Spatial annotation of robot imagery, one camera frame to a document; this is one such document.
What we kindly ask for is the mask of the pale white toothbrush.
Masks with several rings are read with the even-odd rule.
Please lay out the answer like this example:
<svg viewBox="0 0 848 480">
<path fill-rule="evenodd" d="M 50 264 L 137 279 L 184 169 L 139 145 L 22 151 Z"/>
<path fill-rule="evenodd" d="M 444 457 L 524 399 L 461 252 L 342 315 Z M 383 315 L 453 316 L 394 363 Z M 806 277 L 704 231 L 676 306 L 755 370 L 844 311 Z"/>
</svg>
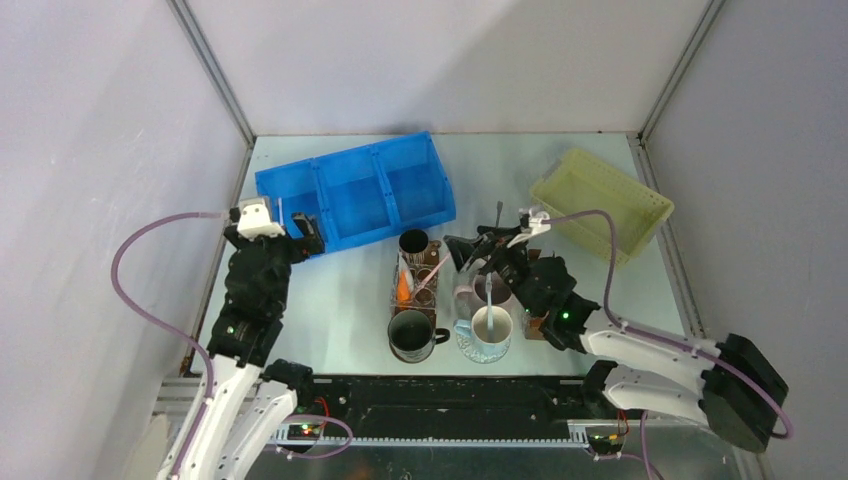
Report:
<svg viewBox="0 0 848 480">
<path fill-rule="evenodd" d="M 494 323 L 494 305 L 493 305 L 493 277 L 492 273 L 487 273 L 485 277 L 485 294 L 486 294 L 486 342 L 493 344 L 495 342 L 495 323 Z"/>
</svg>

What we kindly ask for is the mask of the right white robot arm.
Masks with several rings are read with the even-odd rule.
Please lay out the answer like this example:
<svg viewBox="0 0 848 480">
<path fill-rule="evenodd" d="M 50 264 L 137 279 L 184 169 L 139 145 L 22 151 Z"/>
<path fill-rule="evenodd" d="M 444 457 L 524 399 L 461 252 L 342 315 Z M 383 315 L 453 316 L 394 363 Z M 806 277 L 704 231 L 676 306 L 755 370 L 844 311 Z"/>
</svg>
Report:
<svg viewBox="0 0 848 480">
<path fill-rule="evenodd" d="M 527 230 L 480 226 L 474 238 L 443 240 L 460 272 L 495 272 L 543 338 L 559 351 L 597 357 L 581 392 L 585 411 L 606 418 L 617 409 L 663 413 L 708 427 L 752 453 L 779 438 L 786 381 L 748 338 L 722 341 L 664 333 L 615 317 L 581 297 L 562 257 L 530 256 Z"/>
</svg>

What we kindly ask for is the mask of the brown metallic cup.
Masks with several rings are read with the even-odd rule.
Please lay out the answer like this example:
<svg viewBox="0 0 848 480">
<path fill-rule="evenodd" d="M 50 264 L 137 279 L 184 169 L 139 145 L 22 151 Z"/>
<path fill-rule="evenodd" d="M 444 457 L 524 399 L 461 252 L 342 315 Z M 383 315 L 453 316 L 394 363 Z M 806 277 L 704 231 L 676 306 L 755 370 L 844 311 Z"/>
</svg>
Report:
<svg viewBox="0 0 848 480">
<path fill-rule="evenodd" d="M 439 240 L 432 240 L 421 229 L 406 230 L 398 239 L 400 256 L 411 267 L 437 265 L 440 261 L 440 247 Z"/>
</svg>

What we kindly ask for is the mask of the clear textured two-hole holder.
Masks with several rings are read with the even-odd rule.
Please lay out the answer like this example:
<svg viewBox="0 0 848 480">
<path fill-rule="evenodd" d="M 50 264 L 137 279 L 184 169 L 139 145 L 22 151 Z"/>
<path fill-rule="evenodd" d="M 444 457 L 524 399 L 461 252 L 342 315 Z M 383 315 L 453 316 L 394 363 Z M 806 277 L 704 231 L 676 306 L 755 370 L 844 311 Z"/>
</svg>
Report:
<svg viewBox="0 0 848 480">
<path fill-rule="evenodd" d="M 396 265 L 394 270 L 393 284 L 390 289 L 389 316 L 405 310 L 414 310 L 423 313 L 429 321 L 435 325 L 437 320 L 437 293 L 438 274 L 434 274 L 428 282 L 421 286 L 432 273 L 434 265 L 414 265 L 409 268 L 413 283 L 408 288 L 410 298 L 404 301 L 398 299 L 398 286 L 401 284 L 400 266 Z"/>
</svg>

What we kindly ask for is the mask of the dark green mug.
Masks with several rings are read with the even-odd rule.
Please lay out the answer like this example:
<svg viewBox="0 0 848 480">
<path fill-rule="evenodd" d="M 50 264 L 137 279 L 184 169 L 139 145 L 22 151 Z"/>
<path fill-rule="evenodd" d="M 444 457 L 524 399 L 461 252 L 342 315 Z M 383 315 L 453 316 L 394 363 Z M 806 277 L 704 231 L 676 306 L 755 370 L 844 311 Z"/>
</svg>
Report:
<svg viewBox="0 0 848 480">
<path fill-rule="evenodd" d="M 387 327 L 391 352 L 407 364 L 425 361 L 435 347 L 446 343 L 450 336 L 448 329 L 435 327 L 429 317 L 418 310 L 400 311 Z"/>
</svg>

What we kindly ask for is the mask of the small orange tube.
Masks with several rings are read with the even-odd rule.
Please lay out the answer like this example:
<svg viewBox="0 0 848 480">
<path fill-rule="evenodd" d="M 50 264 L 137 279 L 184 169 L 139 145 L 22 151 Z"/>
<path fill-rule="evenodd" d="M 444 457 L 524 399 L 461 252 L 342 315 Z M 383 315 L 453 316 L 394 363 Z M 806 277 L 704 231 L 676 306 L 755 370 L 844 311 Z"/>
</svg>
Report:
<svg viewBox="0 0 848 480">
<path fill-rule="evenodd" d="M 399 303 L 409 302 L 412 299 L 412 291 L 414 288 L 414 279 L 411 273 L 406 269 L 401 269 L 398 272 L 396 300 Z"/>
</svg>

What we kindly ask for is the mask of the pink toothbrush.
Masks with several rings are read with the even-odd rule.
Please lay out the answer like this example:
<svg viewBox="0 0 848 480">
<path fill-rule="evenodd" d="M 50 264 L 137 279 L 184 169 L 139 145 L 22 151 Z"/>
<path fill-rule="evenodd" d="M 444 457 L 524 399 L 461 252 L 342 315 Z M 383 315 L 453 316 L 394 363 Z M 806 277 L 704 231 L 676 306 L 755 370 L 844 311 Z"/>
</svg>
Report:
<svg viewBox="0 0 848 480">
<path fill-rule="evenodd" d="M 421 280 L 420 282 L 418 282 L 418 283 L 417 283 L 416 287 L 415 287 L 415 288 L 414 288 L 414 290 L 411 292 L 411 296 L 412 296 L 412 297 L 415 297 L 415 296 L 416 296 L 416 295 L 417 295 L 420 291 L 424 290 L 424 289 L 425 289 L 425 288 L 429 285 L 429 283 L 430 283 L 430 282 L 431 282 L 431 281 L 432 281 L 432 280 L 436 277 L 436 275 L 439 273 L 439 271 L 441 270 L 441 268 L 442 268 L 442 267 L 443 267 L 443 266 L 444 266 L 444 265 L 445 265 L 445 264 L 446 264 L 449 260 L 451 260 L 451 256 L 450 256 L 450 255 L 445 255 L 445 256 L 444 256 L 444 257 L 443 257 L 443 258 L 439 261 L 439 263 L 438 263 L 437 265 L 435 265 L 435 266 L 434 266 L 434 267 L 430 270 L 430 272 L 428 273 L 428 275 L 427 275 L 427 276 L 426 276 L 423 280 Z"/>
</svg>

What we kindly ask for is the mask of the white toothpaste tube red cap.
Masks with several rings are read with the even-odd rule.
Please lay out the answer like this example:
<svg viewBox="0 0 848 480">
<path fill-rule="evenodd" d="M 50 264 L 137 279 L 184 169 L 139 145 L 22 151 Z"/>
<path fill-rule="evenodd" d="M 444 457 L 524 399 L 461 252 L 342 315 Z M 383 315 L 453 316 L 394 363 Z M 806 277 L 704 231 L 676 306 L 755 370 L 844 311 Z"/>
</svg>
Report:
<svg viewBox="0 0 848 480">
<path fill-rule="evenodd" d="M 415 277 L 403 254 L 398 255 L 399 278 L 404 282 L 409 293 L 415 289 Z"/>
</svg>

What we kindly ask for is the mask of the clear holder with brown lid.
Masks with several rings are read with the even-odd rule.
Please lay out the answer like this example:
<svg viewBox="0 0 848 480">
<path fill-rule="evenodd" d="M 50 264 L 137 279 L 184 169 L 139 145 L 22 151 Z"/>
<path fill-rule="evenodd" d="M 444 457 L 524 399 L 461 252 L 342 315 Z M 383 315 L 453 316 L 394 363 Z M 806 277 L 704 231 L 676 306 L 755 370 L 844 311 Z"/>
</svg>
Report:
<svg viewBox="0 0 848 480">
<path fill-rule="evenodd" d="M 530 261 L 538 260 L 541 256 L 541 249 L 529 249 L 528 250 L 528 258 Z M 537 340 L 543 341 L 544 336 L 540 331 L 540 326 L 544 322 L 543 317 L 534 317 L 527 311 L 524 312 L 522 318 L 522 332 L 524 338 L 527 340 Z"/>
</svg>

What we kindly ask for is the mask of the pink mug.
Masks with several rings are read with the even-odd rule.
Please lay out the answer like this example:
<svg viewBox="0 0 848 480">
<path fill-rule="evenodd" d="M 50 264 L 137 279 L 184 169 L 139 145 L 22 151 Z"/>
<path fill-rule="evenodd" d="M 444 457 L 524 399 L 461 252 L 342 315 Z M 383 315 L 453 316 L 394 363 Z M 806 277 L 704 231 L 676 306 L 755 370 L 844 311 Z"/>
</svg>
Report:
<svg viewBox="0 0 848 480">
<path fill-rule="evenodd" d="M 473 275 L 466 284 L 457 286 L 453 291 L 454 298 L 465 304 L 471 313 L 487 305 L 486 275 Z M 491 274 L 492 306 L 511 311 L 517 306 L 518 300 L 497 273 Z"/>
</svg>

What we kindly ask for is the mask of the brown wooden oval tray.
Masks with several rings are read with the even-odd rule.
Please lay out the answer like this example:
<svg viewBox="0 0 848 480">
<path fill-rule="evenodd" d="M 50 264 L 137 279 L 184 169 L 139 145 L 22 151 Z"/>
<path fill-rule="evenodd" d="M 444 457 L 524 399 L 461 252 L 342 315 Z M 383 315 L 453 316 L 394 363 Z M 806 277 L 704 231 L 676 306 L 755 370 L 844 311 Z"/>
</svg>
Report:
<svg viewBox="0 0 848 480">
<path fill-rule="evenodd" d="M 417 254 L 399 250 L 387 338 L 393 355 L 405 363 L 426 360 L 450 337 L 446 329 L 437 327 L 440 247 L 440 241 L 432 240 Z"/>
</svg>

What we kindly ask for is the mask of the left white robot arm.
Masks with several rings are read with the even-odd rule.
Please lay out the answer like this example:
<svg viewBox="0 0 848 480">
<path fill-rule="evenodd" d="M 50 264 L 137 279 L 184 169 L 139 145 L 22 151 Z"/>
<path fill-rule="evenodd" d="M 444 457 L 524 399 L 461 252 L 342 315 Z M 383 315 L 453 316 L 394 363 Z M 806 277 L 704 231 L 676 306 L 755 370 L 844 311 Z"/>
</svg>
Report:
<svg viewBox="0 0 848 480">
<path fill-rule="evenodd" d="M 310 368 L 267 359 L 283 327 L 293 265 L 325 251 L 317 220 L 292 214 L 301 232 L 293 238 L 263 206 L 231 217 L 224 236 L 235 251 L 206 348 L 211 364 L 160 479 L 243 479 L 283 420 L 316 403 Z"/>
</svg>

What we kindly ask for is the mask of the light blue mug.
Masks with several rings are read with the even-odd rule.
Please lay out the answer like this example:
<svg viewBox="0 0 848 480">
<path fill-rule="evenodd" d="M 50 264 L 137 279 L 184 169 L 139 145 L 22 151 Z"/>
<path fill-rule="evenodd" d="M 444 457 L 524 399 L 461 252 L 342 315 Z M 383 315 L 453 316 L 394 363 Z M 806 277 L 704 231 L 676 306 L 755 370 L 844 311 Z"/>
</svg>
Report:
<svg viewBox="0 0 848 480">
<path fill-rule="evenodd" d="M 457 319 L 453 331 L 461 353 L 472 362 L 490 364 L 502 359 L 511 345 L 513 319 L 504 308 L 482 307 L 471 319 Z"/>
</svg>

